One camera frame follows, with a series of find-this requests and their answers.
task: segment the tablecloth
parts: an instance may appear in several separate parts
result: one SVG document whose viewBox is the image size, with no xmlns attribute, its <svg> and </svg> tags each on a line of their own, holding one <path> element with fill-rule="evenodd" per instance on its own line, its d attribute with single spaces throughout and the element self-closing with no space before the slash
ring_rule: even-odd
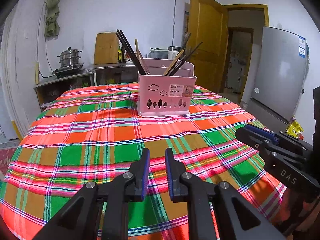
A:
<svg viewBox="0 0 320 240">
<path fill-rule="evenodd" d="M 144 147 L 151 157 L 148 190 L 144 202 L 129 203 L 131 239 L 188 239 L 187 205 L 168 194 L 168 147 L 187 171 L 207 182 L 228 181 L 268 219 L 276 214 L 285 186 L 235 138 L 247 123 L 263 127 L 251 114 L 195 86 L 188 116 L 142 118 L 138 94 L 137 83 L 70 90 L 32 123 L 0 194 L 0 214 L 18 238 L 32 239 L 86 182 L 126 172 Z"/>
</svg>

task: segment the wooden cutting board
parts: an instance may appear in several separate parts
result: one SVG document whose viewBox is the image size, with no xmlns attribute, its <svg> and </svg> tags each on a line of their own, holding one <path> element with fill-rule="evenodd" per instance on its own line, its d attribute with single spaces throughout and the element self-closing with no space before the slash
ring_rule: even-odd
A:
<svg viewBox="0 0 320 240">
<path fill-rule="evenodd" d="M 118 49 L 119 39 L 116 33 L 98 33 L 93 63 L 118 63 Z"/>
</svg>

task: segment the cloud-shaped cutout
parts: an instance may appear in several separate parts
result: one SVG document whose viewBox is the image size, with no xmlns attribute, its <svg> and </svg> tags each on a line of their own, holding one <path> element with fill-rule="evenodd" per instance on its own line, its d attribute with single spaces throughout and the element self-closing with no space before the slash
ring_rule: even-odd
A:
<svg viewBox="0 0 320 240">
<path fill-rule="evenodd" d="M 161 92 L 160 92 L 160 95 L 161 96 L 166 96 L 168 94 L 168 92 L 167 91 L 164 91 L 164 90 L 162 90 Z"/>
<path fill-rule="evenodd" d="M 152 84 L 148 86 L 148 90 L 150 91 L 157 91 L 158 89 L 159 89 L 159 86 L 157 86 L 156 84 Z"/>
</svg>

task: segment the utensil holder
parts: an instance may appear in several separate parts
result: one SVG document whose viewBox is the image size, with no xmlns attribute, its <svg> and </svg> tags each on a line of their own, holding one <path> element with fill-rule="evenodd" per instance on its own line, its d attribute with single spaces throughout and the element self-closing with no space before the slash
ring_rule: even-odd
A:
<svg viewBox="0 0 320 240">
<path fill-rule="evenodd" d="M 194 65 L 185 62 L 174 76 L 164 76 L 169 59 L 145 59 L 151 75 L 138 75 L 138 115 L 159 117 L 188 115 L 197 77 Z"/>
</svg>

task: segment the refrigerator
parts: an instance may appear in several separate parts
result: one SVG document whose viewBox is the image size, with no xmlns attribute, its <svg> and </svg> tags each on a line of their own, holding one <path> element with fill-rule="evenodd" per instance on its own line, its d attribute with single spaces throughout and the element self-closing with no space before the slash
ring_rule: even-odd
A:
<svg viewBox="0 0 320 240">
<path fill-rule="evenodd" d="M 294 115 L 307 69 L 305 38 L 263 27 L 260 62 L 247 112 L 268 129 L 285 131 Z"/>
</svg>

